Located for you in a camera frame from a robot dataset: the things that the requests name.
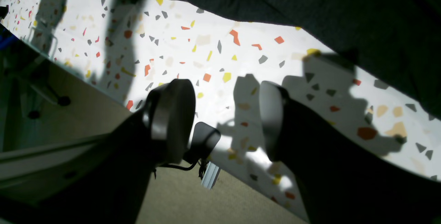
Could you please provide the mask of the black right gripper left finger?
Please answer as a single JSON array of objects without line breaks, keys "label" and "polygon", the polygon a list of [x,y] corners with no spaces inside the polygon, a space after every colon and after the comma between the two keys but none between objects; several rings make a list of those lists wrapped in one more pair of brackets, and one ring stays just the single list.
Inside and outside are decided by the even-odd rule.
[{"label": "black right gripper left finger", "polygon": [[1,219],[13,224],[133,224],[150,175],[186,152],[194,88],[174,79],[112,133],[1,153]]}]

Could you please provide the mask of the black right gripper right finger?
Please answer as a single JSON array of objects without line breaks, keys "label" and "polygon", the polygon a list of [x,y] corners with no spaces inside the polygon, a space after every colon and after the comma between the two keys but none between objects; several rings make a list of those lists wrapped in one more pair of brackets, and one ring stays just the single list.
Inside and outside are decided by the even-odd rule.
[{"label": "black right gripper right finger", "polygon": [[259,90],[266,152],[295,175],[312,224],[439,224],[440,182],[365,150],[288,91]]}]

